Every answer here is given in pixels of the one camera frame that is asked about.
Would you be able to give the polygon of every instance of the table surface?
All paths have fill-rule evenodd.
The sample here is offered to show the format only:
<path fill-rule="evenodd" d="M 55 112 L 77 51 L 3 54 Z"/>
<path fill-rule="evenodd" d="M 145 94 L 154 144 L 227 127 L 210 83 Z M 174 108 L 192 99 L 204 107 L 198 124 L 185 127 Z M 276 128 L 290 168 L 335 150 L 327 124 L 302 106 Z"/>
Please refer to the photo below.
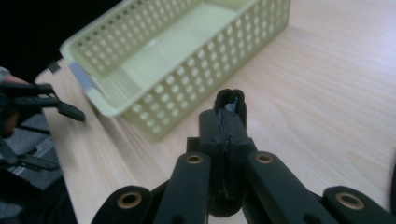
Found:
<path fill-rule="evenodd" d="M 288 27 L 159 142 L 94 112 L 61 61 L 51 83 L 87 122 L 45 113 L 79 223 L 92 221 L 116 189 L 154 189 L 169 178 L 198 115 L 219 90 L 247 99 L 247 132 L 311 191 L 357 189 L 389 209 L 396 162 L 396 2 L 292 0 Z M 246 223 L 243 214 L 209 223 Z"/>

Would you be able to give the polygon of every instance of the pale green basket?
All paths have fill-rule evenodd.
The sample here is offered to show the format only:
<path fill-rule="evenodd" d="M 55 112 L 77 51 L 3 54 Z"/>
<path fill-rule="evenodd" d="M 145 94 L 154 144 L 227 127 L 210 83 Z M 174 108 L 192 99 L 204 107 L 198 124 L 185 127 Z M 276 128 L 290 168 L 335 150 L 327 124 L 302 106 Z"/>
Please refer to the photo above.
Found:
<path fill-rule="evenodd" d="M 290 0 L 123 1 L 61 53 L 105 116 L 159 139 L 286 27 Z"/>

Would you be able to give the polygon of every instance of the black object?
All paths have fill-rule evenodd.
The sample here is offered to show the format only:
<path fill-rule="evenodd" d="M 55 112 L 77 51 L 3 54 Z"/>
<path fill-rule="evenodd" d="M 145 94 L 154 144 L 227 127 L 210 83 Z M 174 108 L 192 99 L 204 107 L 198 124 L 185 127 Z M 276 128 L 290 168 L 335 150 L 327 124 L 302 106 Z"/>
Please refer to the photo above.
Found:
<path fill-rule="evenodd" d="M 243 93 L 221 91 L 215 109 L 200 114 L 200 137 L 188 138 L 171 178 L 151 193 L 114 192 L 93 223 L 207 223 L 208 213 L 228 217 L 241 207 L 250 224 L 396 223 L 354 189 L 311 193 L 280 158 L 257 150 L 244 120 Z"/>
<path fill-rule="evenodd" d="M 17 84 L 0 83 L 0 131 L 3 132 L 6 120 L 16 112 L 37 110 L 42 107 L 57 107 L 59 113 L 75 120 L 84 121 L 85 115 L 74 106 L 62 102 L 55 94 L 50 84 Z M 0 169 L 9 166 L 23 166 L 32 170 L 53 170 L 59 165 L 45 161 L 30 155 L 16 155 L 12 148 L 0 140 L 0 154 L 4 157 L 0 160 Z"/>

